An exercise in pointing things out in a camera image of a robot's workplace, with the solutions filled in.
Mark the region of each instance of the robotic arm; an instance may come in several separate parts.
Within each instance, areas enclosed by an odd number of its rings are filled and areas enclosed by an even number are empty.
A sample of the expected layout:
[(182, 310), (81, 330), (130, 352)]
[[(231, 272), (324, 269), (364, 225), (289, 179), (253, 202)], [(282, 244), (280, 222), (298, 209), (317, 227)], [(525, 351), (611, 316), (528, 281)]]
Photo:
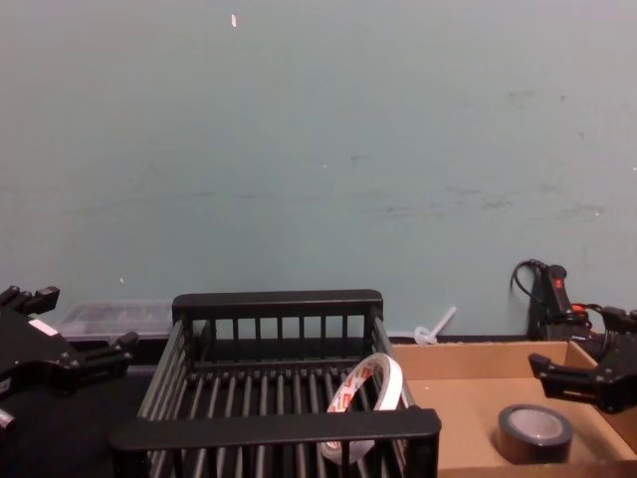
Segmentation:
[(80, 353), (55, 329), (29, 317), (55, 309), (59, 297), (55, 287), (35, 295), (15, 286), (0, 293), (0, 399), (35, 385), (71, 393), (126, 373), (137, 334)]
[[(518, 277), (524, 267), (534, 273), (532, 291), (527, 290)], [(637, 406), (637, 311), (627, 313), (596, 304), (571, 304), (565, 279), (563, 267), (537, 260), (520, 262), (512, 275), (512, 284), (515, 282), (531, 298), (530, 339), (575, 341), (598, 363), (593, 369), (576, 368), (531, 354), (531, 369), (541, 381), (544, 394), (591, 403), (606, 413)], [(601, 315), (605, 334), (591, 330), (588, 310)]]
[(529, 362), (546, 396), (591, 403), (606, 413), (619, 413), (637, 405), (637, 311), (627, 314), (606, 307), (600, 313), (612, 340), (609, 352), (596, 368), (557, 365), (538, 354), (531, 354)]

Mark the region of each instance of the duct tape roll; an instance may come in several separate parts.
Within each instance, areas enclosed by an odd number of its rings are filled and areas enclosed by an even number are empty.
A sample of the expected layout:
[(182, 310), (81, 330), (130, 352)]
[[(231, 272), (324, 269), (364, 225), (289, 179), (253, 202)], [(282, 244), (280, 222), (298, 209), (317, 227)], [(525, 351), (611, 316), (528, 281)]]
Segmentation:
[(549, 408), (512, 405), (500, 412), (496, 445), (514, 464), (562, 463), (572, 439), (570, 422)]
[(7, 441), (7, 437), (15, 424), (16, 420), (13, 415), (3, 409), (0, 409), (0, 444)]

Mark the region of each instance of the cardboard box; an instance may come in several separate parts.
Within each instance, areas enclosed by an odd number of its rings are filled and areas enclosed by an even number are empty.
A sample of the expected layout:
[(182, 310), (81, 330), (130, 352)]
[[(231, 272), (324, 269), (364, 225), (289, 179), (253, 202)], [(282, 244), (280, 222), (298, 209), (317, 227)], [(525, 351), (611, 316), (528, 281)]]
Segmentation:
[[(594, 406), (546, 398), (529, 366), (537, 353), (557, 363), (593, 367), (576, 344), (446, 344), (394, 346), (419, 406), (442, 420), (439, 476), (482, 478), (637, 477), (637, 412), (605, 415)], [(512, 465), (494, 446), (498, 415), (506, 406), (532, 403), (556, 410), (572, 424), (567, 464)]]

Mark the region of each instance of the light blue wall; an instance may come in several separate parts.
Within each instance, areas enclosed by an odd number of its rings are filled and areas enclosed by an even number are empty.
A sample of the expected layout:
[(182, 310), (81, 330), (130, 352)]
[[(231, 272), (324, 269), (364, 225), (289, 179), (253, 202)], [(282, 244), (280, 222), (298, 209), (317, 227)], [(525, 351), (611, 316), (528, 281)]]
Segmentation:
[[(236, 16), (236, 28), (232, 15)], [(514, 334), (637, 306), (634, 0), (3, 0), (0, 271), (78, 302), (371, 287)]]

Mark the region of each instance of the black metal grate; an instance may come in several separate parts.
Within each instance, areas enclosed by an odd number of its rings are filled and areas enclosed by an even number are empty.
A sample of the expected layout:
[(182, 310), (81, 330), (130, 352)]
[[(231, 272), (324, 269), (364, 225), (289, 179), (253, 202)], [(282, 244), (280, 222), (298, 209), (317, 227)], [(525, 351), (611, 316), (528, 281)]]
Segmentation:
[[(325, 413), (352, 366), (375, 351), (391, 352), (381, 310), (373, 291), (177, 298), (173, 314), (181, 320), (142, 404), (142, 419), (111, 437), (116, 476), (435, 476), (440, 422), (433, 410), (405, 410), (407, 389), (402, 411), (371, 412), (381, 382), (375, 376), (356, 394), (352, 413), (338, 420)], [(334, 314), (341, 317), (339, 337), (327, 334), (327, 316)], [(276, 318), (273, 339), (265, 339), (258, 325), (266, 315)], [(254, 335), (240, 338), (238, 321), (249, 317)], [(193, 324), (201, 320), (205, 325), (196, 333)], [(228, 320), (232, 337), (220, 340), (218, 322)], [(298, 321), (295, 339), (283, 337), (288, 320)], [(363, 322), (358, 337), (349, 333), (349, 320)], [(305, 336), (309, 321), (318, 321), (318, 337)], [(376, 438), (376, 446), (351, 466), (336, 466), (318, 451), (328, 439), (342, 440), (346, 450), (354, 436)]]

